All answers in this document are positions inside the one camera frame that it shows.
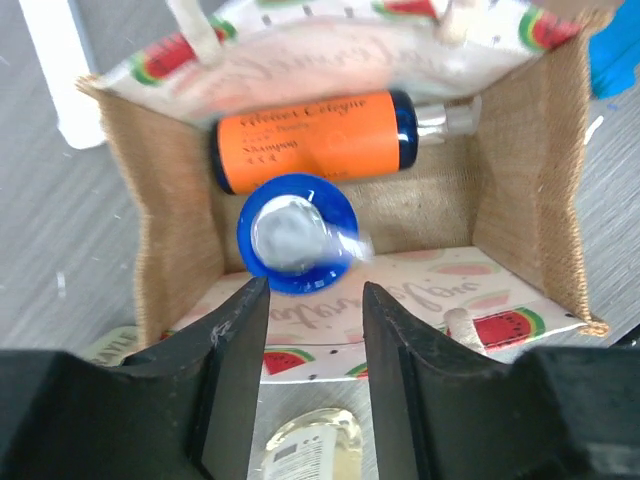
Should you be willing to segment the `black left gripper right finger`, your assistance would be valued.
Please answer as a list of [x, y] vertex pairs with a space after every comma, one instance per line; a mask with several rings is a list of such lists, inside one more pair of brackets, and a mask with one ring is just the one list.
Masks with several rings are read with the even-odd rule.
[[383, 479], [635, 479], [639, 353], [536, 347], [504, 364], [363, 290]]

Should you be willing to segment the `clear yellowish soap bottle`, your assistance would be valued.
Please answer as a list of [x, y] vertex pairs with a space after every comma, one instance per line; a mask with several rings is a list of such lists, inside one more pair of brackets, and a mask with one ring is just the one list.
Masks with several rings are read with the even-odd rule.
[[340, 408], [305, 413], [281, 426], [267, 442], [266, 480], [359, 480], [363, 436], [356, 417]]

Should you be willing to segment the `green bottle white cap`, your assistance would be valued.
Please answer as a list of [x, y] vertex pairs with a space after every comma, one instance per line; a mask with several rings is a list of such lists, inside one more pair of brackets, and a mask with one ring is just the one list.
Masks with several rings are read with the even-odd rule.
[[79, 356], [98, 366], [115, 367], [121, 365], [127, 356], [138, 350], [137, 327], [127, 325], [107, 332], [84, 349]]

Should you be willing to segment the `orange bottle blue pump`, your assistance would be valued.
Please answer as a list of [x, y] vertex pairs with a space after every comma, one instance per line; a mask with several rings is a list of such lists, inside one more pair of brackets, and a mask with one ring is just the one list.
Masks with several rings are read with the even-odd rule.
[[301, 173], [274, 178], [248, 196], [236, 243], [249, 273], [290, 296], [325, 290], [354, 263], [374, 257], [371, 237], [360, 230], [346, 195]]

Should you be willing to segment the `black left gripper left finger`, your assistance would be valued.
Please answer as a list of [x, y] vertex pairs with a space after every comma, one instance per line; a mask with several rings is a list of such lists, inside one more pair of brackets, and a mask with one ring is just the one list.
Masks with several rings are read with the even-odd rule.
[[243, 479], [270, 291], [220, 307], [116, 367], [64, 351], [1, 354], [5, 479]]

